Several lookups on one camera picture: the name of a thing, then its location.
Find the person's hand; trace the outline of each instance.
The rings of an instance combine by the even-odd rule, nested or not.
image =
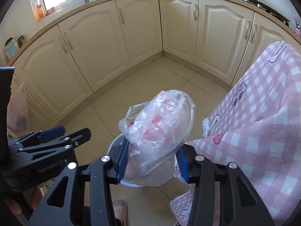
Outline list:
[[[33,196],[31,198],[30,205],[29,205],[33,210],[35,210],[37,208],[38,204],[40,203],[40,201],[43,198],[42,193],[40,191],[40,188],[42,188],[42,187],[43,187],[43,185],[39,184],[33,188]],[[5,202],[13,214],[21,214],[22,213],[19,203],[17,203],[15,200],[6,196]]]

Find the jar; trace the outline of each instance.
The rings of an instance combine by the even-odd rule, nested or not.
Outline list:
[[[11,54],[9,53],[9,51],[6,52],[6,56],[7,56],[8,60],[11,59]]]
[[[7,49],[7,51],[11,55],[11,57],[13,57],[16,54],[16,52],[18,51],[16,43],[12,37],[6,41],[5,48]]]
[[[17,40],[19,47],[23,46],[25,44],[25,39],[24,36],[20,36],[19,39]]]

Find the pink checkered cloth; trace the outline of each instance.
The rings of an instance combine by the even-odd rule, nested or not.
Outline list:
[[[205,138],[189,142],[212,162],[236,162],[276,225],[282,225],[301,200],[300,100],[301,55],[287,42],[275,42],[203,121]],[[177,162],[175,176],[184,181]],[[219,224],[216,191],[214,225]],[[186,194],[170,203],[181,226],[187,225],[193,193],[194,185],[189,185]]]

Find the cabinet handle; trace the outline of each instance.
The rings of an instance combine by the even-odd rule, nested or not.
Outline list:
[[[67,49],[65,48],[65,44],[64,44],[64,42],[63,42],[63,39],[62,39],[60,36],[58,36],[58,40],[59,40],[59,42],[60,42],[60,45],[61,45],[62,48],[64,49],[65,53],[68,53]]]
[[[69,44],[70,49],[73,50],[73,46],[71,45],[71,41],[67,35],[67,32],[64,32],[64,36],[66,38],[67,43]]]
[[[197,20],[197,15],[196,15],[197,7],[198,7],[197,4],[195,4],[195,8],[193,9],[193,15],[194,15],[195,21]]]
[[[121,17],[121,22],[122,22],[122,24],[124,25],[124,16],[123,16],[123,14],[122,14],[121,8],[119,8],[119,12],[120,12],[120,17]]]
[[[254,25],[254,28],[253,28],[253,32],[252,32],[251,40],[250,40],[251,43],[253,43],[254,36],[255,36],[255,32],[256,32],[256,28],[257,28],[257,24],[255,24],[255,25]]]
[[[17,84],[17,86],[20,86],[20,83],[16,79],[14,79],[14,82]]]
[[[246,40],[248,40],[248,33],[249,33],[249,27],[250,27],[250,24],[251,24],[251,21],[249,21],[248,20],[248,23],[247,23],[247,25],[246,25],[246,34],[245,34],[245,36],[244,36],[244,38],[246,39]]]

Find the plastic bag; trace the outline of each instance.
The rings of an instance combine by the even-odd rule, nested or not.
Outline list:
[[[13,133],[29,131],[28,104],[24,84],[18,86],[7,107],[7,128]]]
[[[131,106],[119,122],[130,142],[125,178],[159,186],[173,177],[174,154],[193,125],[195,104],[179,90],[161,91],[152,101]]]

